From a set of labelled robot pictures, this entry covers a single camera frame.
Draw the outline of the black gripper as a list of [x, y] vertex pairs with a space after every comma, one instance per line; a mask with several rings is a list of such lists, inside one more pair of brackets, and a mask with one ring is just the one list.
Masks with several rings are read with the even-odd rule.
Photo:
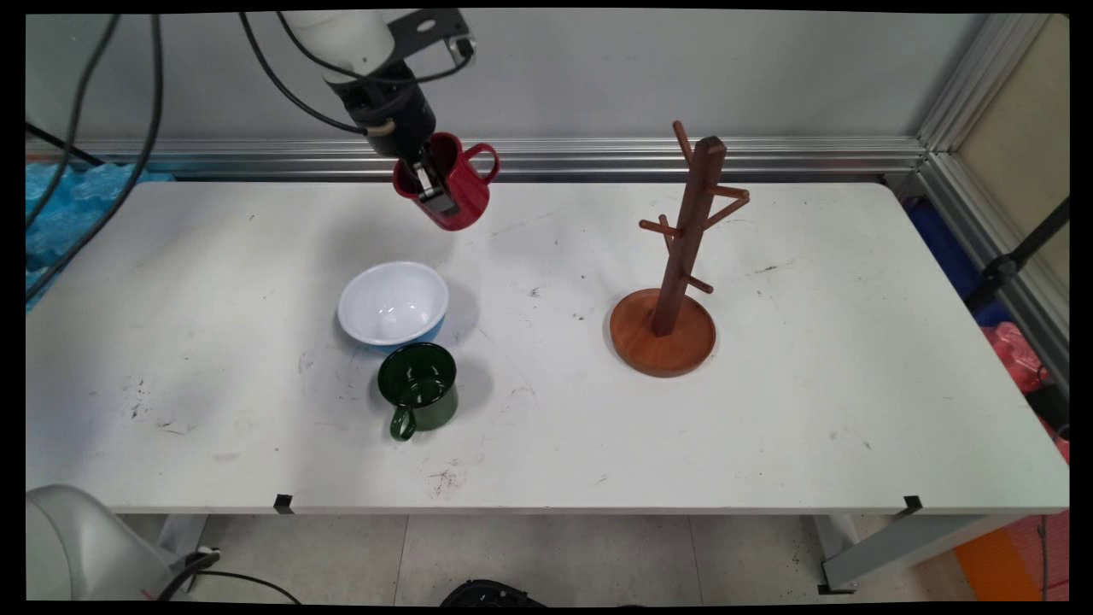
[[327, 73], [327, 83], [351, 120], [368, 131], [371, 147], [381, 156], [414, 162], [412, 177], [418, 182], [418, 200], [423, 206], [434, 214], [459, 213], [444, 172], [436, 162], [424, 157], [436, 118], [420, 85], [359, 81], [331, 71]]

